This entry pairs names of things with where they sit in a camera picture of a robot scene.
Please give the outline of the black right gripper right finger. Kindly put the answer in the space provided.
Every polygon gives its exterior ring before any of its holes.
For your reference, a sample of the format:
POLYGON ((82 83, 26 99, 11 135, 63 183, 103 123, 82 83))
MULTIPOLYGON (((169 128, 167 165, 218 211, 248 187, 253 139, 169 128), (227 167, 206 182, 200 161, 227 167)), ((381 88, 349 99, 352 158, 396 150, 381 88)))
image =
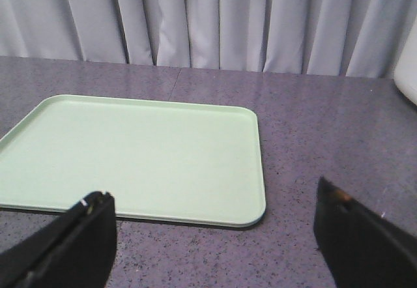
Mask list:
POLYGON ((321 177, 313 232, 337 287, 415 287, 416 237, 321 177))

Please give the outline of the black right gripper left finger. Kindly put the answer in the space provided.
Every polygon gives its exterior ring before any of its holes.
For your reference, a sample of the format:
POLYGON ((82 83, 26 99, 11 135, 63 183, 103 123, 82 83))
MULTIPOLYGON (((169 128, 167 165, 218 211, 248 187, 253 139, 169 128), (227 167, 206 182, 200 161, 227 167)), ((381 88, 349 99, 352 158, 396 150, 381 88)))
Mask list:
POLYGON ((92 192, 1 254, 1 286, 105 287, 116 251, 114 197, 92 192))

